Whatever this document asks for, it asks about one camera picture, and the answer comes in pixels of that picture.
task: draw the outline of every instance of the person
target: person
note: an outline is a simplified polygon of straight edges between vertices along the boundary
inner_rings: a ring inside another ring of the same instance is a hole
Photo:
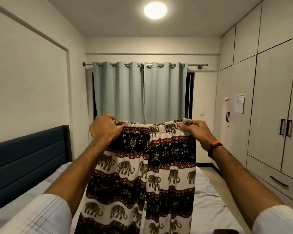
[[[89,131],[93,141],[87,149],[45,191],[0,229],[2,233],[70,232],[72,217],[83,197],[100,157],[125,125],[116,126],[110,115],[97,117]],[[204,121],[179,124],[202,148],[210,150],[216,138]],[[267,189],[224,147],[213,150],[212,158],[226,181],[238,209],[253,233],[293,233],[293,210]]]

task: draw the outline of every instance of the bed sheet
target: bed sheet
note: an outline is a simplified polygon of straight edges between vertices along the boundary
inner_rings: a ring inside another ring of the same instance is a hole
[[[196,167],[191,234],[212,234],[215,229],[234,229],[244,233],[209,179]]]
[[[44,181],[34,186],[32,189],[20,195],[18,198],[5,205],[0,209],[0,228],[4,226],[10,219],[19,213],[25,206],[27,206],[37,196],[47,190],[47,188],[60,176],[60,174],[67,169],[72,162],[60,166],[51,176]]]

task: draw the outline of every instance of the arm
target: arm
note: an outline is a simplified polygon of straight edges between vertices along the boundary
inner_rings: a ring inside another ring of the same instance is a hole
[[[95,119],[89,127],[94,140],[45,191],[45,194],[54,194],[65,200],[70,207],[72,216],[77,211],[91,174],[103,152],[123,130],[124,125],[116,126],[113,120],[115,118],[107,114]]]
[[[190,131],[206,151],[217,141],[204,121],[193,121],[194,125],[179,124],[180,128]],[[258,215],[273,206],[284,203],[255,178],[225,148],[216,148],[213,159],[226,181],[234,201],[250,229]]]

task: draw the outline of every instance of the elephant print pants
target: elephant print pants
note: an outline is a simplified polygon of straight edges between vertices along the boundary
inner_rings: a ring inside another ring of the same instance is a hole
[[[190,233],[196,143],[178,124],[125,122],[88,183],[76,234]]]

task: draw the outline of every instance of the upholstered headboard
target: upholstered headboard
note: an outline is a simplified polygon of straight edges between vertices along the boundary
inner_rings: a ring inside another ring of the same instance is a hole
[[[72,161],[68,125],[0,143],[0,208]]]

